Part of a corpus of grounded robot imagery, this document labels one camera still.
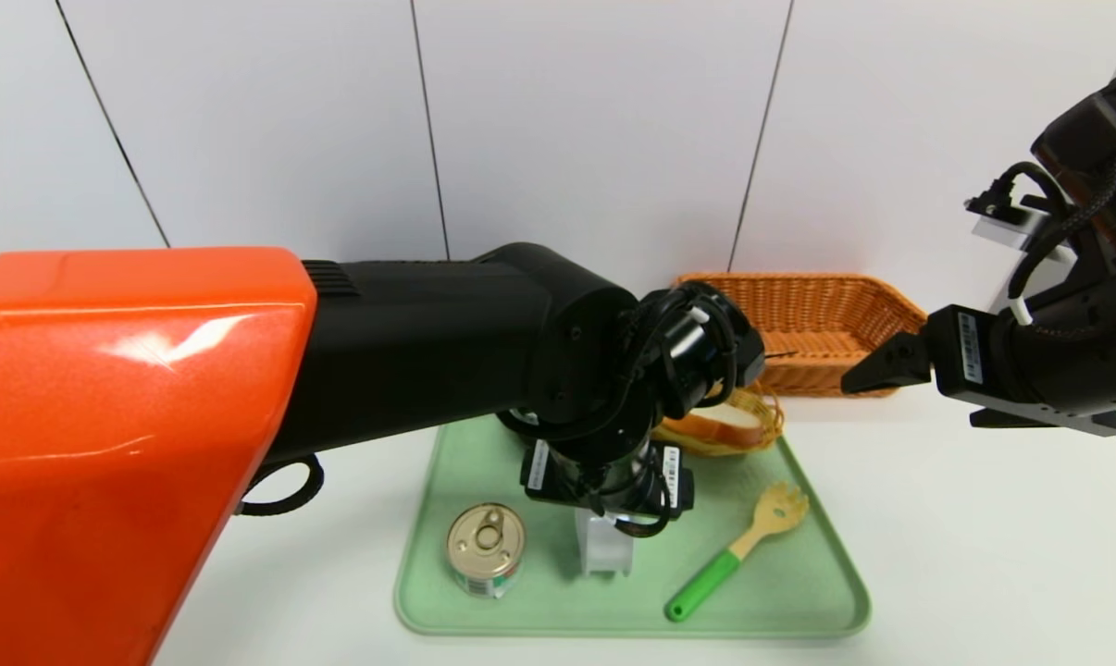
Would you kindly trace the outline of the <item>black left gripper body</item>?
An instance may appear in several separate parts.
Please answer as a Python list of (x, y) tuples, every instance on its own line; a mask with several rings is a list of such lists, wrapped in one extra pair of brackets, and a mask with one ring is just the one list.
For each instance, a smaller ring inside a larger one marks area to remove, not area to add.
[(625, 459), (588, 469), (562, 459), (549, 443), (525, 448), (519, 474), (526, 498), (596, 509), (620, 517), (677, 520), (695, 505), (695, 480), (687, 456), (668, 441), (646, 441)]

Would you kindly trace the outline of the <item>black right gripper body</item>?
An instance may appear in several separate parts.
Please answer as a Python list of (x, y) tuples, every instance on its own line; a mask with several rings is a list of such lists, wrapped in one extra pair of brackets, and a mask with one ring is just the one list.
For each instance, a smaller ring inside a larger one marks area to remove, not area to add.
[(1009, 313), (947, 306), (930, 313), (923, 339), (939, 392), (977, 414), (1080, 414), (1059, 395), (1066, 341)]

